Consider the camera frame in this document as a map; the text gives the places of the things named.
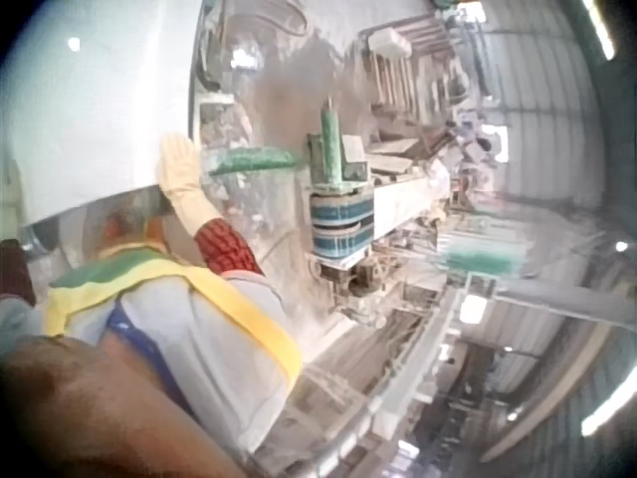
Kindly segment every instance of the green cylinder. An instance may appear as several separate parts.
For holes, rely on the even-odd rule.
[[[320,112],[322,127],[322,158],[324,161],[325,181],[330,185],[342,184],[342,161],[340,157],[340,128],[338,115],[328,101]]]

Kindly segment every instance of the blue strap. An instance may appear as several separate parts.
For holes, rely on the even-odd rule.
[[[108,317],[106,328],[120,339],[126,341],[129,346],[148,360],[157,375],[159,375],[168,397],[198,423],[199,420],[197,420],[188,400],[186,400],[170,368],[168,368],[168,364],[159,347],[153,339],[132,324],[119,300],[115,301],[115,307]]]

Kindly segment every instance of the white glove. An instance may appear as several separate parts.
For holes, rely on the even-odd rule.
[[[161,140],[157,180],[177,217],[192,237],[211,219],[221,217],[199,182],[199,154],[185,135],[172,132]]]
[[[0,158],[0,241],[17,239],[22,218],[20,172],[9,158]]]

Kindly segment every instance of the metal beam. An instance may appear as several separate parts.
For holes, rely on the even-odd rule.
[[[507,279],[494,299],[637,332],[637,304],[610,292],[535,279]]]

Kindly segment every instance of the red sleeve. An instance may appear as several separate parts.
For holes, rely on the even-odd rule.
[[[215,274],[250,271],[264,275],[246,240],[223,219],[208,221],[195,235],[204,261]]]
[[[36,305],[27,261],[15,239],[0,242],[0,297],[14,296]]]

